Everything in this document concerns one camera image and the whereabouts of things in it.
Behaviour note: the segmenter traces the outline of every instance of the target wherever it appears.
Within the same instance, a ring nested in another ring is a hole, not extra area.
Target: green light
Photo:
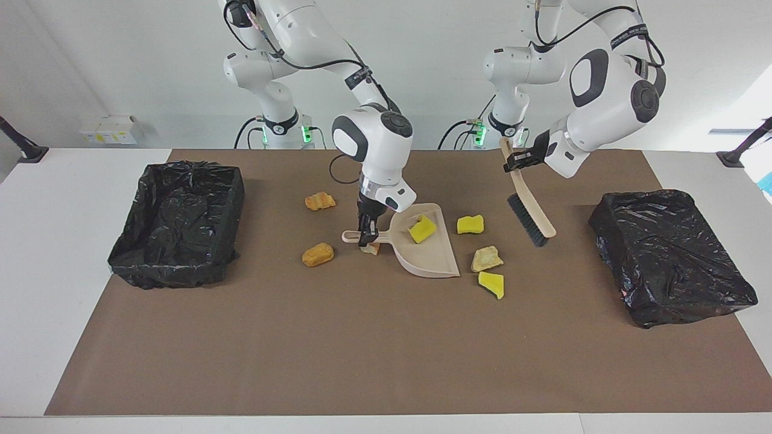
[[[485,144],[485,136],[488,134],[488,127],[482,125],[476,132],[475,146],[482,147]]]
[[[311,131],[306,127],[305,125],[300,127],[301,130],[303,130],[303,140],[306,143],[311,143],[313,140],[313,136],[311,135]]]

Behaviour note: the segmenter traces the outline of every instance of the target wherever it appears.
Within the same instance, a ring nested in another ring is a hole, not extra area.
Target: dustpan handle
[[[379,242],[381,244],[391,244],[391,241],[388,237],[388,231],[380,232],[380,236],[375,239],[373,242]],[[346,244],[359,244],[359,232],[357,231],[346,231],[343,232],[343,235],[340,236],[340,239],[343,240]]]

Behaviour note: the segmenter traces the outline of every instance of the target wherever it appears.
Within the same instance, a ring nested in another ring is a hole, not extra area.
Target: white table
[[[772,432],[752,415],[455,415],[374,417],[42,417],[110,278],[145,165],[169,150],[52,149],[0,184],[0,434],[7,432]],[[738,314],[772,367],[772,205],[713,154],[648,152],[665,188],[692,194],[760,305]]]

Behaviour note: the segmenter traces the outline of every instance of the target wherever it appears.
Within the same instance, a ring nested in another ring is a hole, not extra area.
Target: trash bag
[[[688,324],[758,304],[685,192],[607,194],[589,223],[640,327]]]
[[[107,262],[130,285],[191,288],[225,279],[244,204],[239,168],[151,164]]]

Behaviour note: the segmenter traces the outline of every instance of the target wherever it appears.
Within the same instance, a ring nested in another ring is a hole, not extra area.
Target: beige food chunk
[[[303,263],[306,266],[315,267],[320,266],[323,263],[328,263],[335,257],[335,251],[329,244],[322,242],[317,244],[311,249],[308,249],[303,254]]]
[[[370,253],[373,256],[378,256],[378,251],[381,250],[381,244],[379,242],[371,242],[365,247],[360,247],[359,250],[365,253]]]
[[[499,250],[495,246],[490,246],[475,252],[475,259],[472,261],[472,271],[479,273],[503,264],[504,261],[499,258]]]
[[[306,198],[306,206],[311,211],[319,211],[320,209],[328,209],[335,206],[335,199],[325,192],[316,193],[313,196]]]

